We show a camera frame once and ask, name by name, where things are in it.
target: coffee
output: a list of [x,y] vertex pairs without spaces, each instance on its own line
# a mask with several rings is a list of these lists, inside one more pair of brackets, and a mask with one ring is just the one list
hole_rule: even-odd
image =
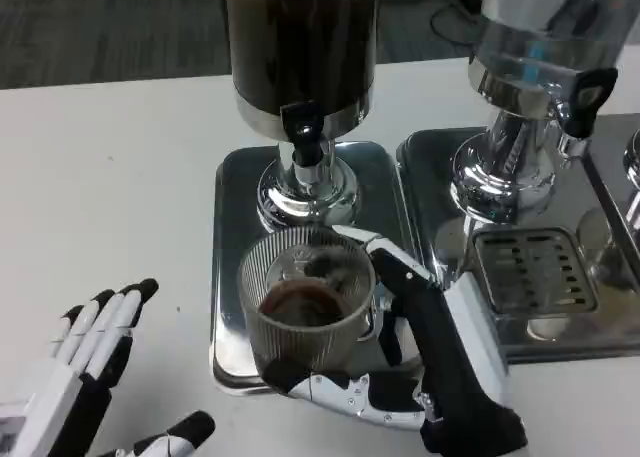
[[377,0],[226,0],[235,86],[254,107],[313,100],[325,115],[373,82]]
[[339,322],[346,312],[340,294],[318,279],[275,284],[260,304],[260,312],[280,323],[321,327]]

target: white countertop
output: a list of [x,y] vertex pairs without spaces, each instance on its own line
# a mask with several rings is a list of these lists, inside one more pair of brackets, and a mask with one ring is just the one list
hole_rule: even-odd
[[[628,47],[603,113],[640,112]],[[389,153],[424,128],[482,125],[466,60],[377,68],[375,107],[351,139]],[[231,397],[208,364],[214,176],[232,150],[268,145],[235,109],[230,77],[0,92],[0,391],[43,350],[57,316],[104,288],[155,277],[129,366],[94,453],[202,408],[218,429],[200,456],[425,455],[391,431],[271,395]],[[512,368],[536,457],[640,448],[640,358]]]

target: black tap handle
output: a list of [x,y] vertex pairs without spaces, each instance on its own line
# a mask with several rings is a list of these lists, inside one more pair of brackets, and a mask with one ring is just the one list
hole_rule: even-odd
[[295,146],[295,163],[302,167],[318,164],[324,155],[320,147],[324,127],[322,107],[314,101],[284,105],[280,117],[285,134]]
[[487,396],[458,334],[444,293],[386,249],[371,253],[381,282],[399,299],[425,368],[422,390],[439,419],[420,431],[444,457],[495,457],[527,444],[518,415]]
[[567,113],[559,116],[562,130],[578,139],[589,137],[598,111],[611,96],[617,79],[617,69],[596,69],[579,74],[569,96]]

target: gray carpet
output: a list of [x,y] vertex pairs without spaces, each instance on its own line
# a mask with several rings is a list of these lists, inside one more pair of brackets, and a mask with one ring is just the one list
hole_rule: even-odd
[[[379,62],[468,54],[429,28],[445,0],[381,1]],[[457,40],[468,24],[447,14]],[[220,0],[0,0],[0,88],[229,72]]]

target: robot finger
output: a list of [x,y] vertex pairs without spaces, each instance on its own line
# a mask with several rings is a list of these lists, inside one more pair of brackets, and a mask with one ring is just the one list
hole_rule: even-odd
[[71,361],[71,367],[77,374],[84,372],[104,332],[110,327],[111,322],[113,322],[114,316],[121,307],[123,300],[124,295],[121,293],[117,293],[111,297],[107,305],[102,309],[102,312],[100,312],[100,315],[98,315],[98,318],[96,318],[89,332],[87,332],[84,339],[82,339],[80,347],[78,347]]
[[78,318],[78,314],[82,310],[82,305],[76,305],[71,310],[69,310],[66,314],[60,317],[58,320],[58,328],[56,329],[55,335],[51,338],[48,346],[47,355],[50,357],[55,357],[58,353],[58,349],[60,345],[69,335],[69,330],[71,330],[71,326],[74,324],[76,319]]
[[89,331],[100,311],[114,295],[113,290],[105,290],[91,299],[78,313],[54,357],[63,364],[71,362],[85,334]]
[[105,378],[103,372],[107,369],[113,376],[110,378],[111,385],[115,385],[120,377],[119,373],[124,370],[124,367],[120,367],[126,365],[131,349],[131,328],[140,319],[142,306],[156,290],[157,283],[151,279],[143,281],[138,288],[131,288],[128,292],[123,289],[122,292],[126,295],[122,303],[109,319],[106,329],[101,332],[99,341],[94,343],[92,354],[78,357],[78,366],[86,361],[86,372],[96,380]]

